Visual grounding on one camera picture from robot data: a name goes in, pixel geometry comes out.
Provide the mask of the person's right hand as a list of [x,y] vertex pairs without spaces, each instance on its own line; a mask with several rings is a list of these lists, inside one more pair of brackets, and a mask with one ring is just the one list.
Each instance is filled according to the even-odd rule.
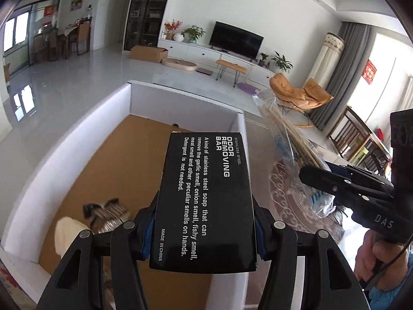
[[[387,243],[384,240],[378,241],[377,238],[376,232],[368,230],[364,236],[362,246],[358,249],[354,268],[354,274],[358,280],[368,281],[373,276],[373,269],[377,261],[387,264],[403,248],[403,245]],[[408,251],[405,250],[376,282],[376,289],[390,291],[397,288],[408,273],[408,257]]]

